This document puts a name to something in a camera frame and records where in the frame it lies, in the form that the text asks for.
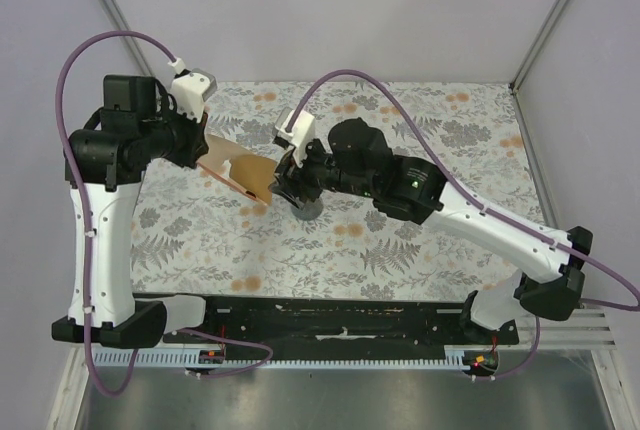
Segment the orange coffee filter box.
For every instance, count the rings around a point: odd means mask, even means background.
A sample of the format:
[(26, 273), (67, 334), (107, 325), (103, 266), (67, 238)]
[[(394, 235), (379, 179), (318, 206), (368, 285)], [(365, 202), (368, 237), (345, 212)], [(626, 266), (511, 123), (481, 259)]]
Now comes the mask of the orange coffee filter box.
[(253, 153), (252, 151), (242, 147), (241, 145), (235, 142), (232, 142), (230, 140), (224, 139), (222, 137), (218, 137), (212, 134), (206, 134), (205, 138), (209, 146), (209, 151), (206, 155), (203, 155), (198, 160), (198, 165), (205, 172), (207, 172), (209, 175), (214, 177), (216, 180), (223, 183), (224, 185), (229, 187), (231, 190), (234, 190), (235, 192), (241, 194), (239, 191), (237, 191), (232, 187), (228, 178), (229, 170), (231, 166), (231, 160), (245, 154), (249, 154), (249, 155), (251, 154), (258, 155), (258, 154)]

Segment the brown paper coffee filter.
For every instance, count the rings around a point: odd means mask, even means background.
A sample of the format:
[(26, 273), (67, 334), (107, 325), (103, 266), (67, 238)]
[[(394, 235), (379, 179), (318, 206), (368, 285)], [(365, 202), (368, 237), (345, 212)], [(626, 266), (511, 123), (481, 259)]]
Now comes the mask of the brown paper coffee filter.
[(277, 162), (259, 155), (241, 155), (231, 160), (229, 181), (234, 189), (254, 201), (270, 206), (270, 185), (275, 181)]

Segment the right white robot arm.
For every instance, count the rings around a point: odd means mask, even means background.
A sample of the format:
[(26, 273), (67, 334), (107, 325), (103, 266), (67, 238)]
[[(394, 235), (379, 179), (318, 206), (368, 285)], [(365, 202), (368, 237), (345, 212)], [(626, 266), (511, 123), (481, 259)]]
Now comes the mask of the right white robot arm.
[(383, 132), (360, 118), (336, 124), (326, 143), (315, 136), (313, 116), (291, 131), (278, 123), (274, 142), (287, 152), (270, 189), (294, 208), (307, 208), (325, 191), (369, 198), (391, 219), (452, 233), (515, 265), (505, 282), (466, 298), (457, 321), (465, 341), (488, 344), (506, 323), (528, 314), (566, 321), (578, 307), (584, 263), (559, 247), (589, 252), (590, 231), (555, 230), (519, 216), (505, 223), (487, 205), (474, 206), (435, 164), (394, 154)]

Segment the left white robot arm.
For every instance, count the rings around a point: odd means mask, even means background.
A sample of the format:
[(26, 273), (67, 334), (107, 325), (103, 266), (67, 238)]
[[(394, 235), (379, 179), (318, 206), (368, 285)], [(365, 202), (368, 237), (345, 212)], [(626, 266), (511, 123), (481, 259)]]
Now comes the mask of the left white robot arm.
[(54, 340), (140, 349), (183, 328), (202, 343), (219, 334), (220, 318), (203, 297), (134, 297), (130, 228), (152, 161), (194, 169), (208, 152), (205, 102), (216, 89), (201, 70), (183, 71), (170, 87), (153, 77), (105, 76), (102, 107), (70, 136), (75, 284), (67, 315), (52, 325)]

